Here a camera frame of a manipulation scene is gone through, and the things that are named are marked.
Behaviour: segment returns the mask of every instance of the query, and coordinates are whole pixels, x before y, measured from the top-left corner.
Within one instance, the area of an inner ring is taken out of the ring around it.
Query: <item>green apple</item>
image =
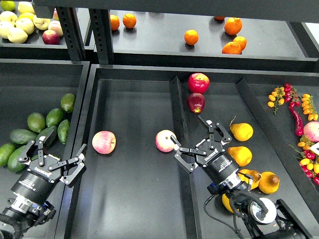
[[[15,15],[12,11],[4,11],[0,14],[0,21],[8,21],[13,26],[15,26],[15,21],[18,20],[17,15]]]
[[[31,21],[29,18],[18,19],[15,22],[15,26],[21,28],[28,35],[34,32],[33,21]]]
[[[61,27],[61,24],[59,21],[50,22],[48,29],[56,31],[58,33],[59,37],[63,36],[62,27]]]
[[[7,21],[0,21],[0,36],[4,39],[8,39],[8,33],[14,26]]]
[[[36,28],[39,28],[40,30],[47,30],[49,27],[51,20],[48,18],[38,18],[36,15],[33,18],[33,24],[36,26]]]
[[[35,14],[32,4],[28,1],[20,1],[18,4],[18,11],[21,14],[26,12],[31,12]]]
[[[5,11],[14,11],[15,3],[14,1],[1,1],[1,7]]]
[[[28,34],[21,28],[13,27],[9,30],[8,39],[12,43],[24,43],[28,38]]]

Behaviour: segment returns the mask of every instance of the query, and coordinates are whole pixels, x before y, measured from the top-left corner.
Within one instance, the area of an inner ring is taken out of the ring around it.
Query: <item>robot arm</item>
[[[56,210],[47,199],[57,183],[61,181],[72,187],[86,170],[83,154],[86,144],[69,160],[61,161],[60,158],[47,154],[46,142],[50,137],[55,137],[54,134],[56,132],[51,131],[47,137],[43,136],[38,141],[30,140],[18,158],[20,163],[27,166],[27,170],[11,188],[16,199],[0,214],[0,221],[14,228],[14,239],[22,238],[29,228],[52,219]],[[37,159],[32,161],[34,153]],[[74,172],[64,176],[64,172],[70,168],[75,168]]]
[[[232,137],[220,123],[205,121],[201,116],[199,119],[207,128],[208,137],[198,143],[195,148],[182,147],[173,135],[171,140],[175,143],[174,157],[185,170],[192,173],[199,166],[213,181],[207,187],[212,194],[210,198],[217,194],[226,194],[230,199],[234,216],[240,217],[244,221],[247,230],[254,239],[311,238],[309,232],[283,200],[277,200],[274,204],[267,198],[259,198],[251,193],[253,177],[243,174],[249,179],[249,183],[242,181],[238,176],[240,173],[238,172],[239,165],[223,148],[232,140]],[[221,137],[219,141],[216,140],[215,131]],[[195,161],[186,162],[182,158],[183,154],[192,156]],[[285,218],[278,216],[277,210],[280,210]],[[277,232],[264,235],[258,225],[266,225],[273,221],[276,221],[280,229]]]

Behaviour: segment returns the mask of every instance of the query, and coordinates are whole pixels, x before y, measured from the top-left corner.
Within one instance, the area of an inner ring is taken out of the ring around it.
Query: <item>pink apple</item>
[[[174,142],[170,139],[172,135],[176,138],[176,135],[168,129],[158,132],[155,137],[156,147],[164,153],[171,152],[175,146]]]
[[[98,153],[111,153],[116,145],[115,135],[110,131],[97,132],[92,139],[92,145]]]
[[[59,34],[53,30],[46,30],[42,35],[42,40],[43,40],[44,44],[47,44],[47,45],[59,45],[60,44]]]
[[[61,27],[61,23],[59,21],[52,21],[49,23],[49,30],[56,31],[59,36],[63,36],[63,31]]]
[[[54,12],[53,12],[53,20],[55,20],[55,21],[59,20],[58,13],[57,13],[56,9],[54,9]]]

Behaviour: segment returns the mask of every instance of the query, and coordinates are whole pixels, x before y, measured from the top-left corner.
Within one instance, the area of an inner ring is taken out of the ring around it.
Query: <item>red apple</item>
[[[98,153],[111,153],[116,145],[115,135],[110,131],[97,132],[92,139],[92,145]]]
[[[158,134],[155,137],[155,144],[159,151],[167,153],[174,149],[175,144],[170,139],[172,135],[174,135],[174,137],[176,138],[176,135],[168,129],[164,129],[158,132]]]
[[[209,78],[203,73],[194,73],[188,78],[188,88],[192,93],[203,94],[209,87]]]
[[[47,45],[59,45],[60,44],[59,34],[53,30],[46,30],[42,34],[42,40],[43,40],[44,44],[47,44]]]
[[[205,97],[201,93],[191,93],[187,98],[187,105],[194,113],[200,113],[205,107]]]

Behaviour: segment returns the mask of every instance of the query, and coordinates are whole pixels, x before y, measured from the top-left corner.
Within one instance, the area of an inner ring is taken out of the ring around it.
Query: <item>cable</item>
[[[206,214],[207,214],[210,218],[212,218],[212,219],[218,221],[219,223],[222,223],[222,224],[228,226],[231,230],[233,230],[233,232],[234,232],[240,239],[243,239],[243,237],[242,237],[242,235],[240,234],[239,230],[233,228],[233,227],[232,227],[231,225],[229,225],[228,223],[226,223],[226,222],[224,222],[224,221],[222,221],[222,220],[220,220],[220,219],[218,219],[218,218],[216,218],[216,217],[213,217],[213,216],[212,216],[211,214],[209,214],[209,212],[207,211],[207,209],[206,209],[207,204],[208,204],[216,195],[217,195],[217,194],[212,194],[212,195],[210,195],[210,197],[206,200],[206,202],[204,203],[204,211],[206,212]]]

